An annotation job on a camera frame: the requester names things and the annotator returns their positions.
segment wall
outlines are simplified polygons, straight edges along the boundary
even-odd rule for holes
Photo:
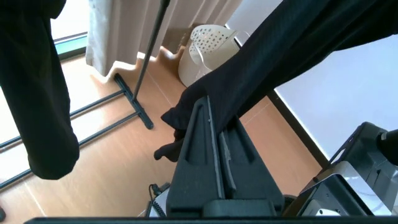
[[[251,34],[278,3],[244,0],[227,25]],[[397,86],[398,35],[333,52],[276,92],[329,159],[363,121],[398,128]]]

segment black cloth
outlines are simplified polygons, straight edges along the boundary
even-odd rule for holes
[[[176,136],[182,135],[194,103],[208,95],[219,133],[233,116],[242,116],[275,87],[333,51],[397,33],[396,0],[282,1],[236,55],[189,86],[162,119],[176,129]],[[155,151],[155,159],[176,161],[181,139]]]
[[[0,86],[28,153],[43,179],[72,171],[79,145],[70,99],[51,36],[66,0],[0,1]]]

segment laundry basket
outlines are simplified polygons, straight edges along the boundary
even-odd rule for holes
[[[239,47],[234,37],[238,33],[218,25],[194,28],[187,44],[189,47],[184,50],[178,66],[182,83],[186,87],[190,86],[236,54]]]

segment clothes rack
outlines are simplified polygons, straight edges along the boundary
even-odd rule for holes
[[[109,96],[105,96],[104,98],[99,99],[99,100],[97,100],[95,102],[92,102],[92,103],[90,103],[90,104],[88,104],[88,105],[86,105],[86,106],[84,106],[84,107],[82,107],[82,108],[80,108],[80,109],[78,109],[76,111],[71,112],[70,113],[70,117],[73,117],[73,116],[75,116],[77,114],[80,114],[80,113],[82,113],[82,112],[84,112],[86,110],[92,109],[93,107],[95,107],[95,106],[97,106],[97,105],[99,105],[101,103],[104,103],[105,101],[109,101],[109,100],[111,100],[111,99],[113,99],[113,98],[115,98],[115,97],[117,97],[119,95],[122,95],[122,94],[124,94],[124,96],[126,96],[126,98],[129,100],[131,106],[135,109],[135,112],[130,114],[129,116],[127,116],[127,117],[125,117],[123,119],[120,119],[119,121],[109,125],[108,127],[98,131],[97,133],[94,133],[91,136],[88,136],[87,138],[85,138],[84,140],[79,142],[79,146],[83,146],[84,144],[94,140],[98,136],[110,131],[111,129],[115,128],[116,126],[119,126],[120,124],[125,123],[126,121],[130,120],[131,118],[133,118],[135,116],[140,117],[142,122],[144,122],[146,128],[152,129],[154,127],[153,122],[150,120],[150,118],[148,117],[147,113],[145,112],[143,107],[138,102],[137,95],[138,95],[139,89],[141,87],[142,81],[144,79],[144,75],[145,75],[146,68],[147,68],[148,63],[149,63],[150,55],[151,55],[152,50],[154,48],[154,45],[155,45],[155,42],[156,42],[156,38],[157,38],[157,35],[159,33],[160,27],[162,25],[162,21],[163,21],[163,18],[165,16],[167,7],[169,6],[169,3],[170,3],[170,0],[161,0],[161,2],[160,2],[160,7],[159,7],[159,10],[158,10],[158,13],[157,13],[157,17],[156,17],[156,20],[155,20],[154,28],[152,30],[152,33],[151,33],[151,36],[150,36],[150,39],[149,39],[147,51],[146,51],[146,54],[145,54],[145,57],[144,57],[144,63],[142,64],[142,68],[141,68],[141,71],[140,71],[140,74],[139,74],[139,78],[138,78],[136,87],[134,89],[134,93],[132,93],[132,91],[130,90],[129,86],[123,80],[122,76],[120,76],[120,74],[117,73],[115,75],[115,77],[114,77],[114,81],[119,85],[121,90],[119,90],[119,91],[117,91],[115,93],[112,93]],[[20,140],[21,140],[20,136],[12,138],[12,139],[4,142],[4,143],[1,143],[0,144],[0,149],[4,148],[6,146],[9,146],[11,144],[14,144],[14,143],[16,143],[16,142],[18,142]],[[24,172],[21,172],[20,174],[17,174],[14,177],[12,177],[12,178],[0,183],[0,190],[2,190],[4,188],[10,186],[11,184],[21,180],[22,178],[24,178],[25,176],[27,176],[27,175],[29,175],[31,173],[32,173],[32,171],[30,169],[27,169]]]

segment curtain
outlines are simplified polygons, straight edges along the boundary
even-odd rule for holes
[[[102,76],[112,75],[115,61],[135,65],[148,46],[159,0],[90,0],[86,62]],[[225,25],[241,0],[171,0],[152,56],[160,46],[177,53],[200,24]]]

